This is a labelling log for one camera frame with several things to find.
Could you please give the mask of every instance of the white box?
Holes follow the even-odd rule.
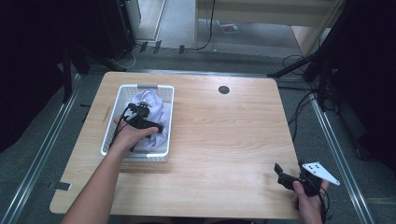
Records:
[[[105,138],[102,144],[101,153],[106,155],[108,151],[108,146],[111,143],[114,131],[117,124],[113,122],[116,116],[122,114],[125,107],[132,102],[134,97],[141,91],[154,89],[156,94],[163,98],[163,106],[170,108],[170,118],[169,118],[169,130],[166,141],[152,150],[145,150],[136,148],[134,152],[131,152],[124,160],[125,161],[156,161],[165,162],[168,161],[169,153],[169,142],[171,136],[172,127],[172,114],[173,114],[173,102],[174,102],[174,92],[175,89],[172,86],[164,85],[141,85],[141,84],[131,84],[120,86],[119,93],[116,98],[116,103],[113,107],[113,112],[111,113],[111,118],[107,125],[107,130]]]

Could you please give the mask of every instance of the wire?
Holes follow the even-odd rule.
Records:
[[[304,58],[303,56],[297,55],[297,54],[289,55],[288,57],[286,57],[286,58],[284,58],[284,59],[282,60],[282,65],[283,65],[283,67],[286,68],[285,61],[286,61],[288,58],[291,58],[291,57],[299,57],[298,60],[301,60],[302,58]],[[303,75],[305,71],[304,71],[303,69],[301,69],[301,67],[299,67],[298,69],[299,69],[300,71],[302,71],[302,73],[296,73],[296,72],[293,72],[293,71],[291,71],[291,73],[294,74],[294,75]]]
[[[209,39],[207,40],[206,44],[203,47],[200,47],[200,48],[195,49],[195,50],[201,50],[201,49],[206,48],[206,46],[210,43],[210,40],[212,39],[212,35],[213,35],[213,14],[215,13],[215,4],[216,4],[216,0],[213,0],[212,15],[210,16]]]
[[[131,68],[131,67],[133,67],[134,64],[136,63],[136,57],[134,56],[134,51],[135,51],[136,49],[137,49],[137,47],[134,47],[134,48],[132,49],[132,51],[131,51],[132,58],[134,59],[134,62],[133,62],[131,65],[129,65],[129,66],[123,66],[123,65],[117,63],[114,59],[113,59],[113,63],[115,63],[116,65],[118,65],[118,66],[121,67],[121,68]]]
[[[329,194],[327,193],[326,189],[324,189],[322,186],[320,186],[320,188],[324,192],[324,197],[327,198],[327,207],[326,207],[326,214],[327,214],[327,212],[329,212],[329,208],[330,208],[330,197],[329,197]]]
[[[317,189],[317,188],[315,188],[315,185],[312,183],[312,181],[309,178],[306,177],[306,175],[304,175],[304,174],[301,174],[301,175],[303,176],[303,178],[305,180],[308,181],[308,183],[311,185],[312,188]],[[323,189],[325,194],[328,196],[327,191],[322,186],[320,186],[320,189]],[[321,219],[322,219],[322,223],[324,224],[326,222],[328,209],[326,210],[326,204],[324,203],[323,197],[322,197],[322,195],[320,193],[320,189],[317,189],[317,195],[318,195],[319,200],[320,200],[320,210],[321,210],[320,211],[320,213],[321,213],[320,216],[321,216]]]
[[[209,20],[208,19],[206,19],[206,28],[207,28],[207,30],[210,32],[210,30],[211,30],[211,28],[209,27],[209,24],[207,23]],[[211,42],[211,44],[212,44],[212,49],[214,49],[215,48],[215,44],[213,43],[213,42]]]
[[[292,122],[294,122],[294,133],[293,136],[291,138],[291,140],[294,142],[296,136],[297,136],[297,127],[298,127],[298,115],[301,113],[301,111],[303,110],[304,106],[306,106],[309,102],[311,102],[312,100],[315,100],[316,98],[310,99],[309,101],[305,102],[303,105],[303,101],[305,100],[306,97],[308,97],[310,94],[314,93],[316,90],[314,91],[310,91],[309,93],[307,93],[303,99],[297,104],[297,108],[294,111],[293,116],[291,117],[291,119],[288,121],[288,124],[291,124]]]
[[[325,98],[325,100],[328,100],[328,101],[332,102],[332,107],[326,106],[325,102],[323,102],[324,108],[326,110],[329,110],[329,111],[338,112],[337,104],[336,104],[336,102],[333,99],[333,95],[335,93],[337,93],[337,89],[332,85],[332,83],[329,80],[327,80],[325,88],[326,88],[326,92],[325,92],[324,98]]]
[[[297,87],[278,86],[277,88],[285,91],[317,91],[317,89],[307,89],[307,88],[297,88]]]
[[[319,38],[319,41],[318,41],[318,49],[320,49],[320,45],[321,45],[321,37]]]
[[[117,138],[117,135],[118,135],[118,134],[120,133],[120,131],[125,127],[125,125],[124,125],[124,126],[122,126],[122,128],[119,130],[120,124],[121,124],[121,122],[122,122],[122,118],[125,116],[125,113],[126,113],[126,111],[127,111],[128,109],[129,109],[129,106],[127,106],[127,107],[122,111],[122,114],[121,114],[121,116],[120,116],[119,122],[117,122],[116,130],[114,131],[113,138],[111,139],[111,142],[110,142],[110,145],[108,146],[108,148],[111,148],[111,146],[113,146],[113,143],[114,143],[114,141],[115,141],[116,138]]]
[[[142,44],[136,44],[136,48],[137,49],[139,47],[141,47],[141,46],[142,46]],[[147,48],[149,48],[149,49],[157,49],[155,46],[150,46],[150,45],[147,45]],[[160,47],[160,49],[178,50],[178,49],[174,49],[174,48],[164,48],[164,47]]]

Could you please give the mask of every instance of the white cloth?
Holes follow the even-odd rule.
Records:
[[[152,150],[166,141],[169,130],[170,108],[163,105],[163,98],[159,97],[155,90],[141,91],[132,100],[132,103],[136,105],[141,102],[148,104],[147,120],[163,126],[161,133],[152,134],[150,138],[144,137],[136,145],[136,149]]]

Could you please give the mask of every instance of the black controller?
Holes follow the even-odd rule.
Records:
[[[293,182],[299,181],[303,185],[305,194],[308,197],[318,195],[320,191],[322,179],[306,171],[302,167],[302,163],[300,162],[299,162],[299,166],[301,171],[300,177],[294,177],[283,173],[283,170],[280,167],[280,165],[275,163],[274,170],[279,175],[277,183],[283,185],[286,189],[294,190]]]
[[[163,126],[158,123],[146,120],[149,115],[148,106],[143,102],[139,105],[128,104],[129,109],[132,111],[135,116],[132,119],[128,119],[128,116],[124,117],[124,121],[126,121],[129,125],[133,126],[136,129],[147,129],[150,127],[157,127],[158,133],[163,132]]]

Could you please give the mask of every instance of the forearm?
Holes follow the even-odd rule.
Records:
[[[73,202],[62,223],[108,222],[123,158],[110,151]]]

